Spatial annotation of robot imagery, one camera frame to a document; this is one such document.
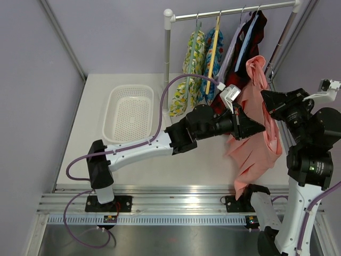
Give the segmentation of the pink pleated skirt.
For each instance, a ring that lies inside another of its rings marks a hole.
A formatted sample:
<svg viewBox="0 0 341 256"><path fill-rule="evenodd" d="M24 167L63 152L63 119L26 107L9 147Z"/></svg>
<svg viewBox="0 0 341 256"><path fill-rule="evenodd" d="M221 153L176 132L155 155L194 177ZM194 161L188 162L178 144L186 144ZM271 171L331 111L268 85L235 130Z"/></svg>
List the pink pleated skirt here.
<svg viewBox="0 0 341 256"><path fill-rule="evenodd" d="M276 160L282 155L278 126L266 110L261 95L262 90L269 89L263 72L265 63L266 60L261 55L246 62L246 72L250 81L242 89L237 100L245 114L264 125L265 131L242 140L230 136L228 140L227 155L235 160L239 168L234 180L236 199L241 197L249 184L273 168Z"/></svg>

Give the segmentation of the pink skirt hanger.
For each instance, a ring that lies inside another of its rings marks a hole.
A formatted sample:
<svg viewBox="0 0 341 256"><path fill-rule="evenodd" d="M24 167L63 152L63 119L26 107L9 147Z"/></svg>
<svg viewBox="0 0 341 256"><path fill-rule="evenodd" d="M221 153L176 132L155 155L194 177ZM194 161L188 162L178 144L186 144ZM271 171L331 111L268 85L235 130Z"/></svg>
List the pink skirt hanger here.
<svg viewBox="0 0 341 256"><path fill-rule="evenodd" d="M266 60L262 56L257 56L253 59L252 63L250 64L250 68L253 68L253 81L258 82L261 84L265 84L265 75L268 74L269 83L273 84L274 81L274 70L271 64L268 64L267 71L264 71L263 68L266 64Z"/></svg>

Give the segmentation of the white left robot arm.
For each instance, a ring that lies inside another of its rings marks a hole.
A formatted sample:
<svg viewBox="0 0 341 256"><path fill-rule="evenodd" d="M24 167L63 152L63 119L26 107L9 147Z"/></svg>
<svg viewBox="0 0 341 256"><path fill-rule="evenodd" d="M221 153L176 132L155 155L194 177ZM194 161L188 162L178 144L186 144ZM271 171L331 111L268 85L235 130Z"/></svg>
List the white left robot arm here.
<svg viewBox="0 0 341 256"><path fill-rule="evenodd" d="M146 141L123 145L104 145L94 141L87 157L91 188L97 195L97 206L104 212L116 204L112 173L120 168L152 157L171 156L193 150L202 139L230 134L235 139L249 138L265 131L265 126L248 117L242 107L234 103L218 115L207 105L198 105L175 124Z"/></svg>

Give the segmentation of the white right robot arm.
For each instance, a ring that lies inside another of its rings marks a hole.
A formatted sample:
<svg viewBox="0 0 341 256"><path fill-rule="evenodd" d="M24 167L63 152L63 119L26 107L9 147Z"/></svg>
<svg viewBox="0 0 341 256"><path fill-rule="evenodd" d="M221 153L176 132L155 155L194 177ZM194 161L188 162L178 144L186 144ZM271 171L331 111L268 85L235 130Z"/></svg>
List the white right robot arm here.
<svg viewBox="0 0 341 256"><path fill-rule="evenodd" d="M340 112L324 107L311 114L314 96L303 89L288 93L263 90L270 116L283 121L295 145L289 148L289 194L283 220L279 220L267 188L251 185L242 198L247 211L255 211L260 224L259 255L310 255L310 241L321 200L340 184L330 186L333 145L340 140Z"/></svg>

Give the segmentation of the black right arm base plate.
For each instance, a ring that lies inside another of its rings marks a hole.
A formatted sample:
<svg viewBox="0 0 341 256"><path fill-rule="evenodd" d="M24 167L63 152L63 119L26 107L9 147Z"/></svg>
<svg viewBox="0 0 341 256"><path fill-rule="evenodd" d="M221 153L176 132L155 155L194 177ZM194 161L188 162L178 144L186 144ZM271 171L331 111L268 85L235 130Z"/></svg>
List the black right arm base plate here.
<svg viewBox="0 0 341 256"><path fill-rule="evenodd" d="M226 207L228 213L254 213L250 199L240 197L238 200L234 196L222 196L220 202Z"/></svg>

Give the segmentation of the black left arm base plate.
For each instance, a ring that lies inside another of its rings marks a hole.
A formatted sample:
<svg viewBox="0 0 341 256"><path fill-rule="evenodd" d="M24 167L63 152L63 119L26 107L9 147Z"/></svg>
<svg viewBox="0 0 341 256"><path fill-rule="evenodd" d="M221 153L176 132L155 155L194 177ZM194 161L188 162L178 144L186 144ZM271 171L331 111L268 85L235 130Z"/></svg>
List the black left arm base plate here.
<svg viewBox="0 0 341 256"><path fill-rule="evenodd" d="M132 196L118 195L109 203L101 204L97 196L88 196L85 212L123 212L130 213L132 208Z"/></svg>

